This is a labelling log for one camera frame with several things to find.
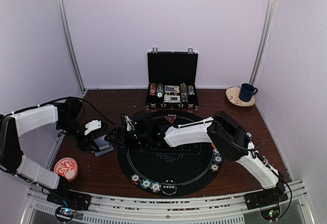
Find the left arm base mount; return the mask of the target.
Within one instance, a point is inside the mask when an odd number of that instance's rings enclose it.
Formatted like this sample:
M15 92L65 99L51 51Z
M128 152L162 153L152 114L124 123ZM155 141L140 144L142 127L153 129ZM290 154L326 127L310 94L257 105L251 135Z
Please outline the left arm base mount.
M89 209L91 196L89 194L72 192L71 199L67 199L54 193L47 194L47 201L57 204L55 217L59 222L67 223L72 221L78 211L87 211Z

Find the red black chips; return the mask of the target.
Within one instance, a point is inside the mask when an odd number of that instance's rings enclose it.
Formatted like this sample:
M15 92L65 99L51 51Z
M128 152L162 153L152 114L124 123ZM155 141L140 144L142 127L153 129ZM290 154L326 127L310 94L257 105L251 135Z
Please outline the red black chips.
M210 166L210 171L213 172L213 173L216 173L220 170L220 166L217 165L217 164L211 164Z
M135 185L139 185L142 182L142 178L138 174L133 174L130 180Z

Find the red triangle all-in marker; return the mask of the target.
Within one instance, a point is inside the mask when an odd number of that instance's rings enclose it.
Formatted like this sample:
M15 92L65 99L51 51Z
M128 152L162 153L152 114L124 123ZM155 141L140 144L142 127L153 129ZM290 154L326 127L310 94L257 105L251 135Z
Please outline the red triangle all-in marker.
M176 120L177 116L176 115L167 115L164 116L164 118L171 124L174 123L174 121Z

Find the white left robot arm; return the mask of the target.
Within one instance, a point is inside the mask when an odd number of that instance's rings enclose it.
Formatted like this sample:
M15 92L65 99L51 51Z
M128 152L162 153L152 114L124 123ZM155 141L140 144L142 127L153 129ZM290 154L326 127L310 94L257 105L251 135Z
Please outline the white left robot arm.
M73 193L67 190L68 180L28 157L24 149L30 142L36 152L41 152L44 146L34 140L44 139L45 129L53 125L55 130L74 138L78 149L100 151L96 144L96 135L105 130L112 121L88 102L100 119L80 123L78 115L86 102L79 97L62 97L2 115L1 168L4 172L54 190L53 196L57 201L63 206L70 205L74 198Z

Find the green chip stack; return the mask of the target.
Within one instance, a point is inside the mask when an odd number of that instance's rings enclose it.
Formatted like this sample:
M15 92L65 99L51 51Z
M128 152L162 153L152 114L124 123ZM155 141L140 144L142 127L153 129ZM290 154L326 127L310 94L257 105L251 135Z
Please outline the green chip stack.
M252 134L251 133L247 132L246 134L250 139L252 139Z

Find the clear round dealer button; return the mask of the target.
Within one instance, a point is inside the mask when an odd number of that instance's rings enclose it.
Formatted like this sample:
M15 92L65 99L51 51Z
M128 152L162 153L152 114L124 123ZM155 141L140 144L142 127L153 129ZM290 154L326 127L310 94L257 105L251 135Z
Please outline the clear round dealer button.
M173 180L165 180L162 183L161 191L168 196L174 195L177 192L177 184Z

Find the white blue chips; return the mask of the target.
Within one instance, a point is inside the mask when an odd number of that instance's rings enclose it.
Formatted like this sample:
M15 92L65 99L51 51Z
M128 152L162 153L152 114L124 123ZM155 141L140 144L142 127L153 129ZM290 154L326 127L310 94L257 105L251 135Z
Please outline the white blue chips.
M158 182L152 183L150 189L152 192L158 193L161 190L161 184Z
M214 148L214 149L213 149L213 154L214 154L214 155L220 155L220 153L219 153L219 151L217 150L217 148Z

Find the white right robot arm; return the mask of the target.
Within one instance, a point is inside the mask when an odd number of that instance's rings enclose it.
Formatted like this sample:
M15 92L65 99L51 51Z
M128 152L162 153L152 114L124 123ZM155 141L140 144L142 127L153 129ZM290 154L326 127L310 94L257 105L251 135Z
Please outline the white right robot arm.
M177 123L177 116L172 114L165 116L164 124L160 124L155 115L144 111L132 117L122 114L122 126L114 128L105 139L124 148L136 145L176 148L209 143L225 160L240 164L259 181L266 204L287 195L283 175L260 154L251 134L226 112L218 111L214 116L184 124Z

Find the green chips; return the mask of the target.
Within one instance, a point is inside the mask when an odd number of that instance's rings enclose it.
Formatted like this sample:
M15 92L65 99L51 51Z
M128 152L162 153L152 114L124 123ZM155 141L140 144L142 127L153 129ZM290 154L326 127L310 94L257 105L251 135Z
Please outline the green chips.
M144 189L150 188L152 185L151 181L148 179L142 180L141 181L141 187Z
M217 165L222 164L222 162L223 162L223 157L221 157L220 155L215 155L215 156L214 156L214 162L215 162L215 164L217 164Z

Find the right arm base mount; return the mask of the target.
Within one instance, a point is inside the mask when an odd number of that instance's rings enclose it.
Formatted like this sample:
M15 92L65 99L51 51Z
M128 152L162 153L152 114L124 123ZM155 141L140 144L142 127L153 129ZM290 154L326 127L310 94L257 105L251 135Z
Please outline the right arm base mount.
M248 210L259 209L260 216L268 222L279 221L289 210L292 203L292 194L290 198L286 193L278 193L277 191L260 191L247 193L244 195L245 204ZM281 202L287 201L288 205L282 212Z

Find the blue playing card deck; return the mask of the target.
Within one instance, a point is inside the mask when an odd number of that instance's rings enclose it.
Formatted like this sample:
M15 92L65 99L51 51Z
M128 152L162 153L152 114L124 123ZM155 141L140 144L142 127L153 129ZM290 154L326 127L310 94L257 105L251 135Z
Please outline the blue playing card deck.
M105 140L105 136L95 139L95 143L99 148L99 151L95 152L95 156L99 157L108 152L113 151L114 147L111 142Z

